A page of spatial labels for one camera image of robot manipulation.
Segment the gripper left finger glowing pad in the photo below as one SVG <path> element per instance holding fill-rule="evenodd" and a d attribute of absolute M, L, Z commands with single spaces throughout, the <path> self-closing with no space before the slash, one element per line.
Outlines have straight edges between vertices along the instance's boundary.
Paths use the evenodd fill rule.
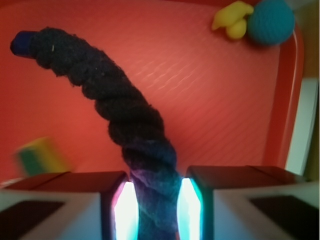
<path fill-rule="evenodd" d="M 45 173 L 0 191 L 3 240 L 135 240 L 138 221 L 123 171 Z"/>

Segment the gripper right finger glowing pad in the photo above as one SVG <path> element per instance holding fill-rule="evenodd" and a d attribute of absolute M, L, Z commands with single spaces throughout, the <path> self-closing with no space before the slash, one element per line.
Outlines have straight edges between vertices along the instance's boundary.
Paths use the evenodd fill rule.
<path fill-rule="evenodd" d="M 188 167 L 181 240 L 317 240 L 319 183 L 275 166 Z"/>

